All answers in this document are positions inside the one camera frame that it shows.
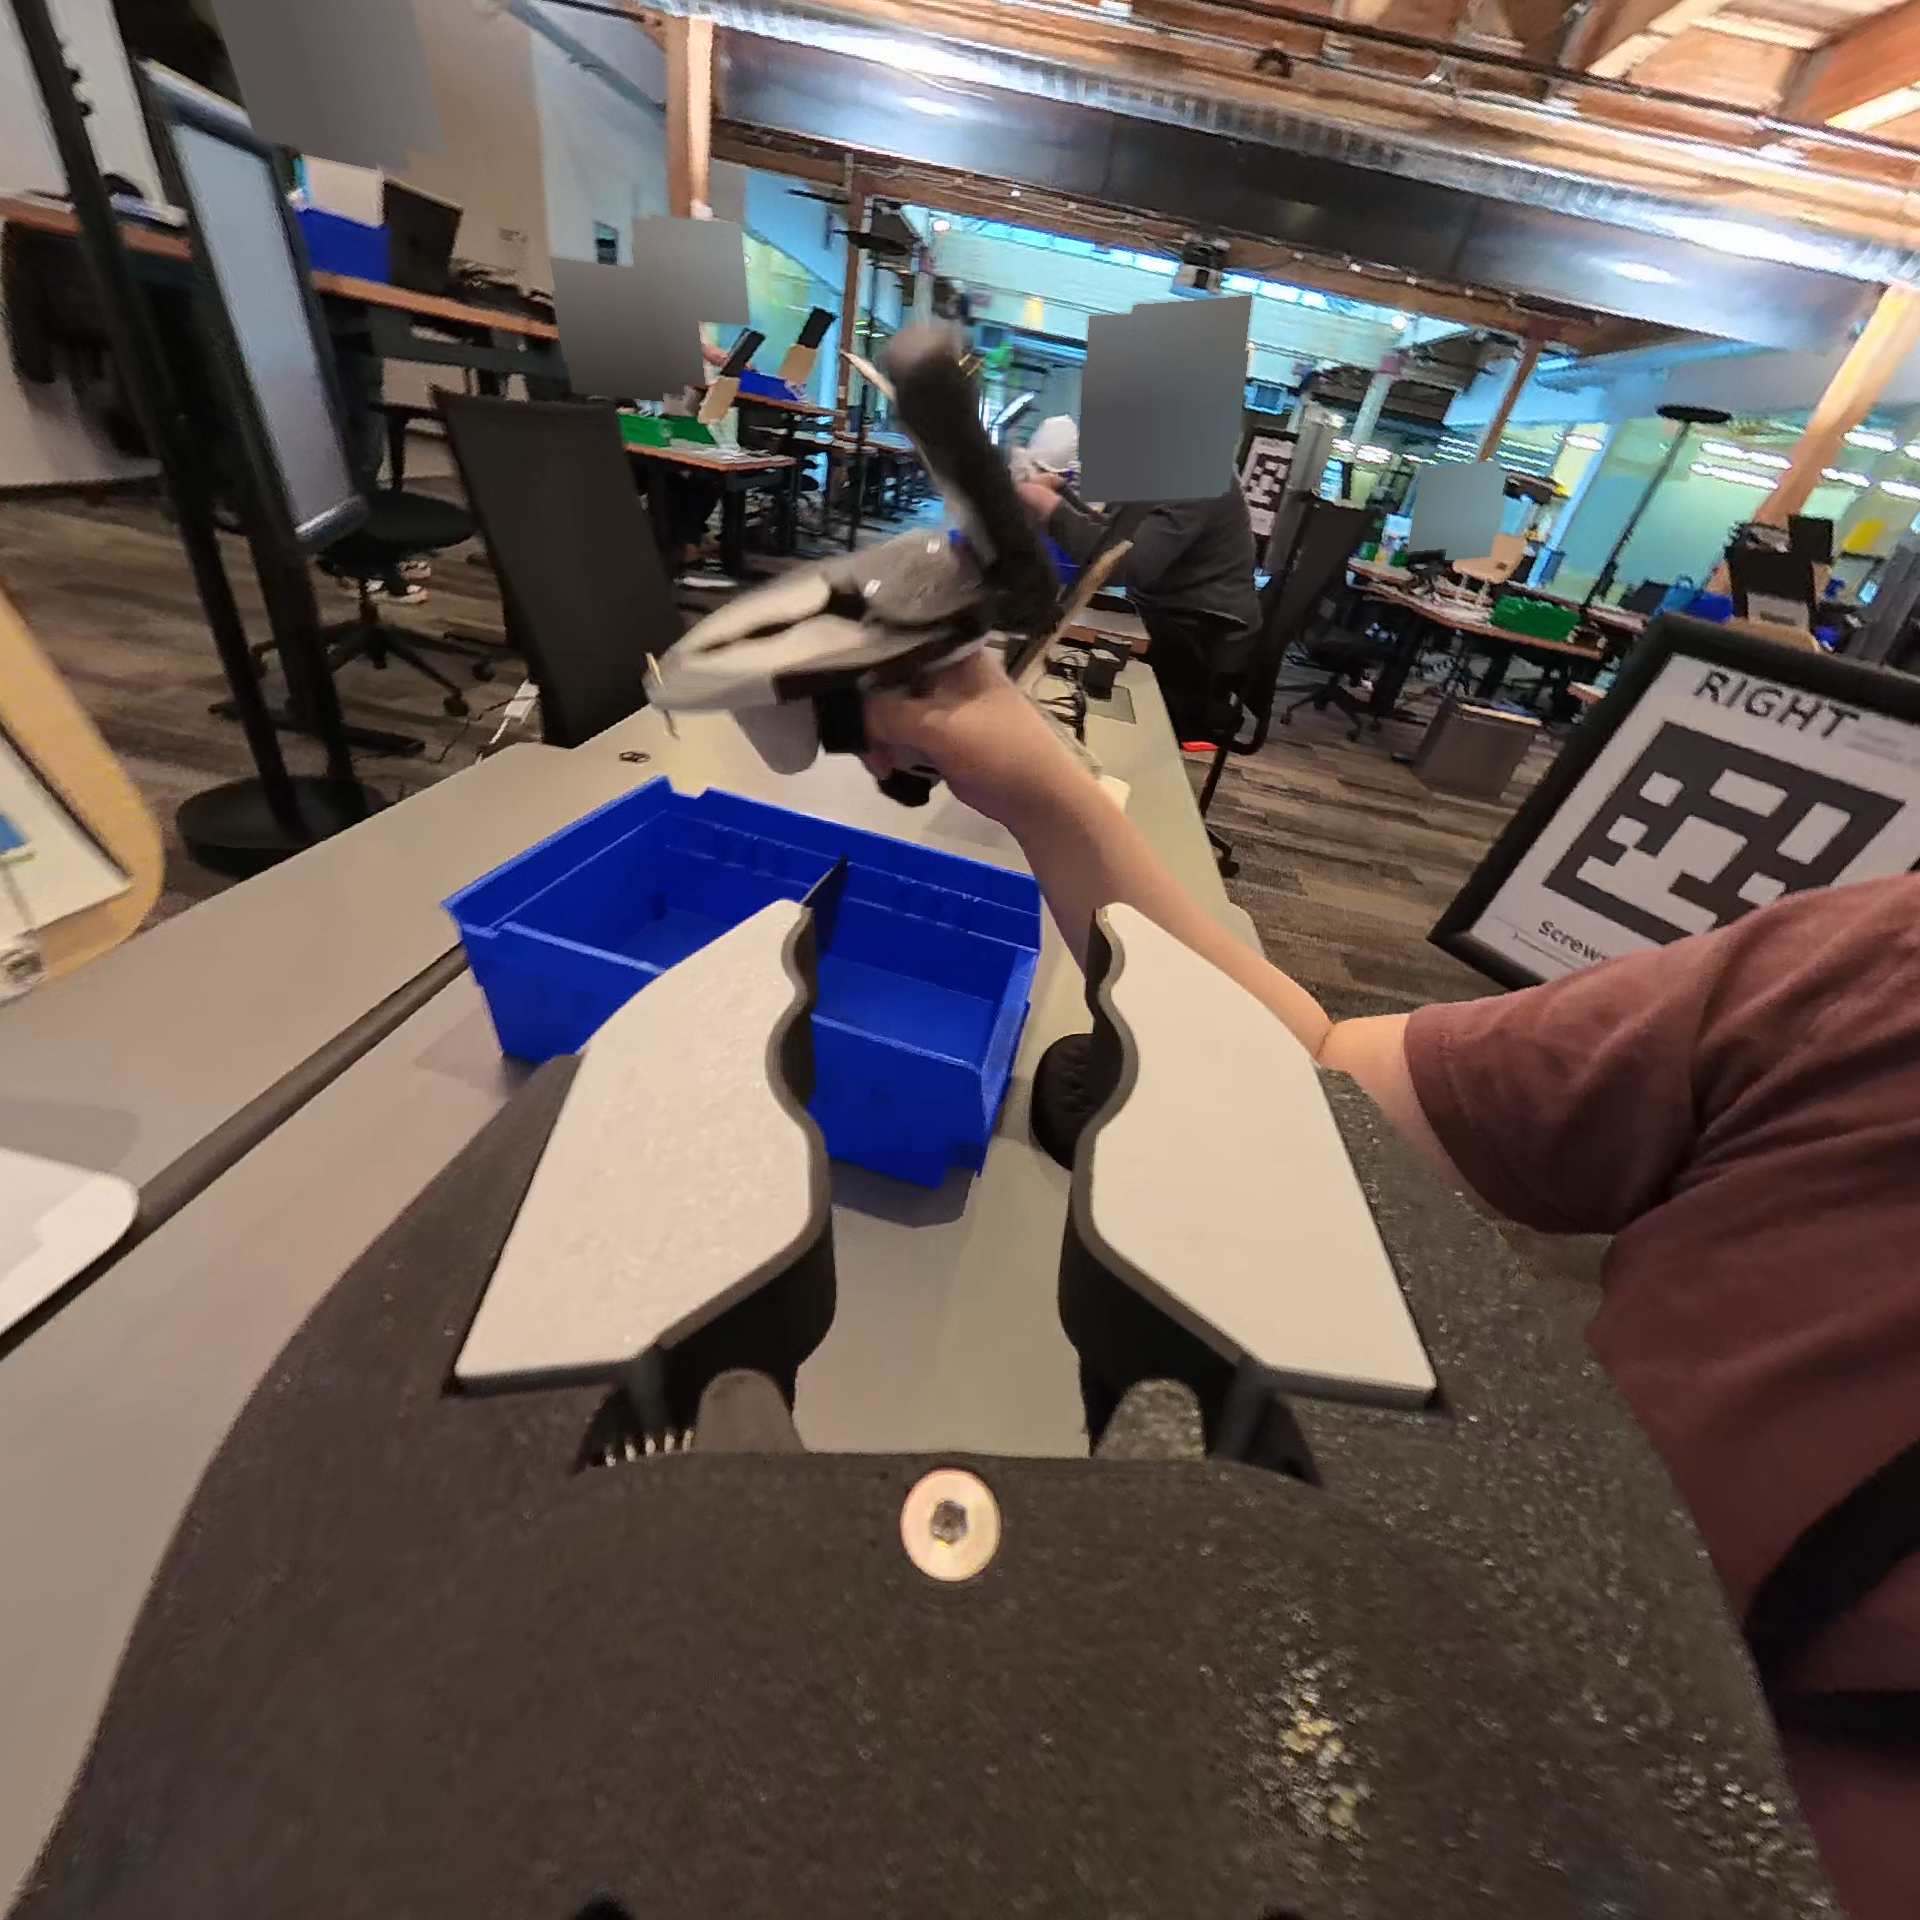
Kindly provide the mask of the black desk grommet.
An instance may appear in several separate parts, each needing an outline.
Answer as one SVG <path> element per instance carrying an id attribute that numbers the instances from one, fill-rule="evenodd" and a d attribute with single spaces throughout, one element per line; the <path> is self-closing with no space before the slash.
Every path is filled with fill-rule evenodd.
<path id="1" fill-rule="evenodd" d="M 1100 1033 L 1055 1037 L 1033 1072 L 1028 1133 L 1033 1142 L 1074 1168 L 1077 1142 L 1118 1086 L 1115 1049 Z"/>

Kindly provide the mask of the person's right hand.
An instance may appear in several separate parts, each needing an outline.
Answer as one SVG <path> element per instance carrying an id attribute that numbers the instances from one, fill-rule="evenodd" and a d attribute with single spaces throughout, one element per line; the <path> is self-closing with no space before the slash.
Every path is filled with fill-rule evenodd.
<path id="1" fill-rule="evenodd" d="M 1063 742 L 989 649 L 916 687 L 866 695 L 862 728 L 870 773 L 936 777 L 1004 825 L 1043 800 L 1057 773 Z"/>

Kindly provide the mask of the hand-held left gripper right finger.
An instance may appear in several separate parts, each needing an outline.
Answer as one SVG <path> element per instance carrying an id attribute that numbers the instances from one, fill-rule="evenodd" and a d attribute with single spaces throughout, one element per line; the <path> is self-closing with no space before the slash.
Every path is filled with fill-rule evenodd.
<path id="1" fill-rule="evenodd" d="M 1133 903 L 1092 927 L 1067 1251 L 1285 1391 L 1424 1412 L 1438 1376 L 1311 1049 Z"/>

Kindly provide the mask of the wooden support post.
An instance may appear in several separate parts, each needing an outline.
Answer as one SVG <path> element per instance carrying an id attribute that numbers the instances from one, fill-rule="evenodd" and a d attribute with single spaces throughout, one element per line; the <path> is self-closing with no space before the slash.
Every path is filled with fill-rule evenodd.
<path id="1" fill-rule="evenodd" d="M 1856 432 L 1884 397 L 1887 382 L 1913 345 L 1917 284 L 1891 281 L 1857 338 L 1843 355 L 1827 392 L 1813 406 L 1810 425 L 1790 455 L 1790 468 L 1766 492 L 1763 507 L 1753 509 L 1753 525 L 1784 528 L 1805 509 L 1805 498 L 1843 455 L 1849 432 Z"/>

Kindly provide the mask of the black mesh office chair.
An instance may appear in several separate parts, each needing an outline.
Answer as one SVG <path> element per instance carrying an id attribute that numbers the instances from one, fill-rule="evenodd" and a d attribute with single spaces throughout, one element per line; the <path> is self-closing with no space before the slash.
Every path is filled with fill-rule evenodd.
<path id="1" fill-rule="evenodd" d="M 435 394 L 495 563 L 506 636 L 534 670 L 541 742 L 583 749 L 637 714 L 682 606 L 611 402 Z"/>

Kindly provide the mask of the wooden top office desk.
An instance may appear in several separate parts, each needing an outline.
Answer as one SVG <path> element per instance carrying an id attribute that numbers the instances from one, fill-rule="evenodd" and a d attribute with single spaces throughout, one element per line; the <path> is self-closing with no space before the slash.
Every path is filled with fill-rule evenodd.
<path id="1" fill-rule="evenodd" d="M 704 442 L 637 436 L 643 425 L 662 420 L 616 417 L 616 442 L 637 471 L 637 488 L 647 498 L 671 577 L 687 577 L 687 538 L 675 531 L 675 498 L 687 488 L 705 488 L 717 495 L 722 572 L 733 581 L 763 577 L 763 572 L 747 563 L 747 498 L 763 495 L 771 503 L 771 531 L 776 534 L 782 552 L 791 552 L 800 460 L 793 455 L 758 455 Z"/>

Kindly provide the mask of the black framed marker sign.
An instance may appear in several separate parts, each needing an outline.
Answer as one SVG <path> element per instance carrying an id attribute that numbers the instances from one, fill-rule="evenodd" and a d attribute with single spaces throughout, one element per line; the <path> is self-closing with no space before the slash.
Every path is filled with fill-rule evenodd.
<path id="1" fill-rule="evenodd" d="M 1501 988 L 1917 870 L 1917 674 L 1666 613 L 1429 929 Z"/>

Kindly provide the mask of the blue storage bin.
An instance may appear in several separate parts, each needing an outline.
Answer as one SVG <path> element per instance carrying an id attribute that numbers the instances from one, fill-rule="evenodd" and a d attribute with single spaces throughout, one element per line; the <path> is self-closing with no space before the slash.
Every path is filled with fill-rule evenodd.
<path id="1" fill-rule="evenodd" d="M 294 205 L 294 220 L 318 276 L 392 284 L 392 231 L 386 223 L 370 225 L 321 205 Z"/>

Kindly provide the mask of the printed instruction sheet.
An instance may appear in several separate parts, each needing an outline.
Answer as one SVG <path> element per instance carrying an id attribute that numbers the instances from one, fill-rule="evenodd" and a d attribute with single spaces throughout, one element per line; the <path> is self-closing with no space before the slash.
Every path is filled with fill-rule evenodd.
<path id="1" fill-rule="evenodd" d="M 4 986 L 65 965 L 99 911 L 132 899 L 128 870 L 68 810 L 36 761 L 4 734 Z"/>

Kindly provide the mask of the wooden side table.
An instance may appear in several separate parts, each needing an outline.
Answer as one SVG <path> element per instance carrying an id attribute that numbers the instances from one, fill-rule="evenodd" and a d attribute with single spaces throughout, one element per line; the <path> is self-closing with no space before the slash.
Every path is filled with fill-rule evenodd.
<path id="1" fill-rule="evenodd" d="M 23 988 L 4 986 L 4 1000 L 20 1000 L 47 981 L 89 965 L 140 929 L 159 899 L 166 848 L 154 805 L 140 796 L 11 597 L 4 597 L 4 731 L 13 734 L 68 810 L 132 874 L 132 899 L 92 919 L 92 929 L 71 940 L 65 965 L 31 981 Z"/>

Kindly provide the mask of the person's right forearm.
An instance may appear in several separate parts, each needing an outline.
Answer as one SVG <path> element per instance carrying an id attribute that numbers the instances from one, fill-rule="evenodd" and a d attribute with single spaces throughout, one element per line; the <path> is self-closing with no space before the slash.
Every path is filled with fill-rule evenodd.
<path id="1" fill-rule="evenodd" d="M 1004 828 L 1020 842 L 1077 962 L 1092 956 L 1099 913 L 1109 903 L 1126 903 L 1249 988 L 1290 1028 L 1315 1065 L 1335 1061 L 1328 1050 L 1335 1021 L 1327 1010 L 1296 981 L 1271 965 L 1202 911 L 1148 836 L 1126 821 L 1125 805 L 1067 754 L 1064 742 L 1049 792 Z"/>

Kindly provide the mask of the white template sheet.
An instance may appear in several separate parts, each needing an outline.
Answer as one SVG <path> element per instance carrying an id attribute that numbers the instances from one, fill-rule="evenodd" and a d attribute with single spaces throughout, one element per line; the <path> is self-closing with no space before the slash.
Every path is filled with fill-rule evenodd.
<path id="1" fill-rule="evenodd" d="M 138 1188 L 116 1171 L 4 1150 L 4 1333 L 111 1254 L 138 1220 Z"/>

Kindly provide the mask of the grey trash bin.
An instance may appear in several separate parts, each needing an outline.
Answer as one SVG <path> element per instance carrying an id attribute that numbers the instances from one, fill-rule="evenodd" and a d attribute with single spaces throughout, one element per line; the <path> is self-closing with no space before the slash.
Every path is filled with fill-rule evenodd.
<path id="1" fill-rule="evenodd" d="M 1426 791 L 1500 804 L 1539 742 L 1542 718 L 1530 708 L 1447 695 L 1411 756 L 1411 773 Z"/>

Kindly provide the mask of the blue plastic parts bin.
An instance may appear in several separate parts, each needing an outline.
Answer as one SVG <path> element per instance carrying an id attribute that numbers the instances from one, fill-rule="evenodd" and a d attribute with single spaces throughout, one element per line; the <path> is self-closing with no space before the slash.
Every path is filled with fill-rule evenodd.
<path id="1" fill-rule="evenodd" d="M 1043 956 L 1033 874 L 657 777 L 446 899 L 503 1054 L 574 1054 L 761 907 L 830 885 L 815 1101 L 830 1157 L 935 1188 L 981 1171 Z"/>

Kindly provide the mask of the black swivel office chair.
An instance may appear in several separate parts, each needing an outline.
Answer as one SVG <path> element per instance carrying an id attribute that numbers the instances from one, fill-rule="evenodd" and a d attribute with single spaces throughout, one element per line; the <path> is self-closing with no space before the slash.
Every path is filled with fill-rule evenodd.
<path id="1" fill-rule="evenodd" d="M 321 574 L 357 593 L 353 613 L 323 626 L 328 670 L 402 662 L 442 689 L 446 714 L 467 723 L 475 712 L 467 687 L 495 681 L 500 646 L 395 621 L 382 606 L 392 588 L 412 588 L 412 563 L 430 563 L 475 531 L 475 517 L 449 498 L 407 489 L 373 492 L 366 523 L 318 552 Z"/>

